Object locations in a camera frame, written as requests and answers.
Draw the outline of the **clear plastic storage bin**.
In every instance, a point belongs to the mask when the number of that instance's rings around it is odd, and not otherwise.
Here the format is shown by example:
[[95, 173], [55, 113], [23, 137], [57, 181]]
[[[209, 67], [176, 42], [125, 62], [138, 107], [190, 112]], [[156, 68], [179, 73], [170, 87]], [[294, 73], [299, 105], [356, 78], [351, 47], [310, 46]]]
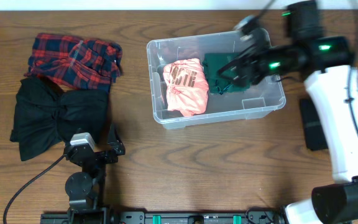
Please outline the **clear plastic storage bin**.
[[209, 94], [203, 114], [184, 117], [179, 111], [168, 110], [164, 66], [188, 58], [204, 60], [208, 53], [239, 53], [251, 44], [250, 40], [242, 41], [238, 31], [151, 40], [146, 49], [154, 120], [165, 129], [180, 129], [196, 124], [263, 118], [283, 108], [286, 98], [282, 84], [277, 81], [279, 76], [275, 75], [245, 91]]

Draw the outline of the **pink printed shirt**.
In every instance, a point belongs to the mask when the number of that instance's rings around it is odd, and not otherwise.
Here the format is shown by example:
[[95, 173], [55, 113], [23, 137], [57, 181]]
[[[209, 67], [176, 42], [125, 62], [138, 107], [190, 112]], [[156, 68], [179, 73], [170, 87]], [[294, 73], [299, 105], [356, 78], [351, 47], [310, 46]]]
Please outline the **pink printed shirt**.
[[193, 116], [206, 111], [209, 85], [198, 58], [177, 60], [163, 68], [167, 110]]

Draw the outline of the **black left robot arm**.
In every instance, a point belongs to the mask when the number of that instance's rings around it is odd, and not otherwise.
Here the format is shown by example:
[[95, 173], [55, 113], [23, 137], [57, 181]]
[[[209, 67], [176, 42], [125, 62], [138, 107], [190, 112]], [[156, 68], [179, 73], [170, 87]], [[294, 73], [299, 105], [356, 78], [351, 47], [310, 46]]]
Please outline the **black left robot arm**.
[[64, 149], [66, 160], [82, 168], [71, 175], [65, 184], [69, 196], [68, 218], [64, 223], [247, 223], [246, 213], [161, 213], [125, 212], [115, 217], [109, 207], [103, 205], [106, 166], [118, 161], [125, 154], [125, 147], [114, 127], [110, 125], [107, 151], [94, 151], [94, 139], [90, 133], [74, 134]]

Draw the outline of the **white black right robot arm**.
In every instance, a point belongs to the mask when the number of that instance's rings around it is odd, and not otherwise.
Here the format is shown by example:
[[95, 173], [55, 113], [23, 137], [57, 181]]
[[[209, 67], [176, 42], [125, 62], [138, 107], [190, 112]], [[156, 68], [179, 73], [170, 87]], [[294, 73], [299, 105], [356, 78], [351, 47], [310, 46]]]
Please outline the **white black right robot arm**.
[[291, 44], [253, 43], [227, 65], [236, 72], [232, 83], [256, 85], [270, 75], [301, 75], [328, 145], [334, 182], [315, 187], [309, 199], [286, 205], [276, 221], [350, 223], [358, 220], [356, 48], [343, 36], [325, 36], [316, 1], [291, 4], [284, 16]]

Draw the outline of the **dark green garment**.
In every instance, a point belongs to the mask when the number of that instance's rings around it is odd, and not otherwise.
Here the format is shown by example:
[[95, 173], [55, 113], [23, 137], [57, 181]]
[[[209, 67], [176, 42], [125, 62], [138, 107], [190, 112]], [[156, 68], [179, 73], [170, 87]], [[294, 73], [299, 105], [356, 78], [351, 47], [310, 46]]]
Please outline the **dark green garment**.
[[245, 86], [238, 86], [218, 75], [218, 70], [234, 60], [237, 55], [238, 53], [208, 53], [204, 55], [202, 66], [211, 94], [223, 95], [225, 93], [246, 91], [250, 88], [249, 82], [246, 82]]

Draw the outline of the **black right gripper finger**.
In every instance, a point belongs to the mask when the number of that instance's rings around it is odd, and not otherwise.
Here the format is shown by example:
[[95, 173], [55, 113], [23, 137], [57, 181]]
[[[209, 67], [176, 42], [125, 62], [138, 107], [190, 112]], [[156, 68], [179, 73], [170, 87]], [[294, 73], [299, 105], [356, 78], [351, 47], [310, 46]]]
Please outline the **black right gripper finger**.
[[247, 77], [243, 74], [242, 64], [239, 59], [234, 59], [218, 70], [218, 76], [235, 86], [247, 86]]
[[249, 62], [253, 59], [254, 55], [259, 51], [257, 44], [251, 44], [248, 48], [240, 52], [233, 58], [233, 61]]

